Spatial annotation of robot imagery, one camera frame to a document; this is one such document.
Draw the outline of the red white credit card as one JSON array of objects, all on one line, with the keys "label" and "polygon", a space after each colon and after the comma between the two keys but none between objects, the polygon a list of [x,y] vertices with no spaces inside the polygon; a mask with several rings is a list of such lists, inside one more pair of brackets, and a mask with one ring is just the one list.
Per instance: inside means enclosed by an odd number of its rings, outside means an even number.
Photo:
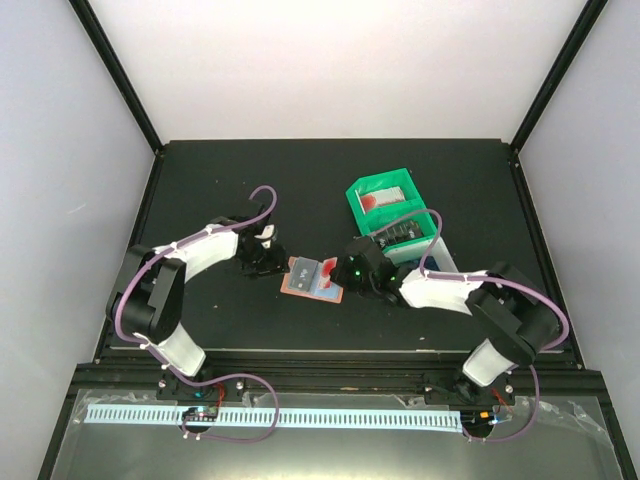
[{"label": "red white credit card", "polygon": [[336,265],[336,257],[328,258],[320,265],[316,292],[323,298],[337,298],[341,292],[340,287],[331,280],[331,272]]}]

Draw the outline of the black credit card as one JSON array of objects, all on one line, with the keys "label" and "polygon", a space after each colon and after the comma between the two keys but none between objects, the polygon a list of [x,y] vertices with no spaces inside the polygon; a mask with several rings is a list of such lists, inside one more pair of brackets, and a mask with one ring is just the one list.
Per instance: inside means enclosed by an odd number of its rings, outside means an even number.
[{"label": "black credit card", "polygon": [[298,257],[290,269],[288,288],[297,292],[310,293],[319,262],[317,260]]}]

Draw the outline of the blue card stack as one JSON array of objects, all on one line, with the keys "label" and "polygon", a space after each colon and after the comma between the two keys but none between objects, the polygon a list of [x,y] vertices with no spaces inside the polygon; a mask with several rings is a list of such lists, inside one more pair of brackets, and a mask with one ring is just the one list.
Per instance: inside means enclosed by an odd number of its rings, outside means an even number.
[{"label": "blue card stack", "polygon": [[424,269],[431,271],[449,271],[451,269],[451,262],[448,258],[437,259],[433,256],[428,256],[424,263]]}]

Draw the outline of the green and white card bin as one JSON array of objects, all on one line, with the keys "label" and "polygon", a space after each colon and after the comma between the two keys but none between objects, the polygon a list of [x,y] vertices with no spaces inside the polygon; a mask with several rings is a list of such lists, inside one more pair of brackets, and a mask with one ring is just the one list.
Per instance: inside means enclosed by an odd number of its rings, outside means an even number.
[{"label": "green and white card bin", "polygon": [[[368,214],[364,214],[357,200],[357,193],[399,186],[405,195],[405,201],[383,206]],[[413,240],[397,247],[382,249],[386,257],[394,264],[418,265],[428,256],[434,258],[448,258],[451,269],[445,272],[455,272],[457,267],[442,236],[442,219],[435,212],[427,209],[408,169],[401,168],[384,173],[369,175],[357,179],[345,192],[347,202],[353,213],[357,228],[361,235],[375,236],[388,227],[405,220],[415,220],[419,223],[424,237]]]}]

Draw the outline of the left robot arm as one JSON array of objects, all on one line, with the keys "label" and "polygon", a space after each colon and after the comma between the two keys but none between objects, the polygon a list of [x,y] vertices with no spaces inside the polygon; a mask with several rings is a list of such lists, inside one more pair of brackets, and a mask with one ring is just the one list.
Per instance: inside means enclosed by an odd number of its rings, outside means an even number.
[{"label": "left robot arm", "polygon": [[254,199],[241,215],[218,217],[196,233],[154,248],[135,245],[125,254],[106,305],[116,335],[156,354],[180,372],[179,386],[193,399],[214,388],[206,354],[182,325],[186,283],[229,260],[254,279],[288,270],[284,248],[270,223],[273,205]]}]

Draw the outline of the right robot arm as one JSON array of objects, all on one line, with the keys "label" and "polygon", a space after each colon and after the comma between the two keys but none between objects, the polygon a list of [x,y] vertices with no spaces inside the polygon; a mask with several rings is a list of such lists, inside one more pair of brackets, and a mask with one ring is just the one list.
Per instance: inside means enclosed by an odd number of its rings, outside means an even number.
[{"label": "right robot arm", "polygon": [[562,344],[570,332],[560,307],[504,262],[465,273],[429,270],[423,260],[416,266],[396,265],[366,236],[348,245],[329,276],[348,291],[371,293],[394,305],[474,318],[484,337],[454,379],[457,396],[467,403],[479,402],[500,375],[531,366],[539,353]]}]

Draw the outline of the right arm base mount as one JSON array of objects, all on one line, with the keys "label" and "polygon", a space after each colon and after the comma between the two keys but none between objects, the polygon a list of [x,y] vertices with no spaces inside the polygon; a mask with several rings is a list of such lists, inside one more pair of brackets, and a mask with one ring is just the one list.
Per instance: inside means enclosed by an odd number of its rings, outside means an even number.
[{"label": "right arm base mount", "polygon": [[431,403],[452,407],[491,407],[515,404],[510,376],[501,374],[489,386],[478,386],[459,370],[429,370],[423,374],[421,390]]}]

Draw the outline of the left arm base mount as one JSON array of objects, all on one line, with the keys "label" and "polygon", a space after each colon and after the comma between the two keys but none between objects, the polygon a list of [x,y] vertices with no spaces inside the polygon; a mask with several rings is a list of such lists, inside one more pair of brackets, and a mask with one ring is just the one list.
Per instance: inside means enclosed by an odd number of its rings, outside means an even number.
[{"label": "left arm base mount", "polygon": [[172,401],[186,410],[179,415],[178,427],[195,435],[208,433],[221,415],[225,403],[242,392],[245,381],[231,379],[205,386],[191,386],[170,371],[164,371],[158,381],[156,398]]}]

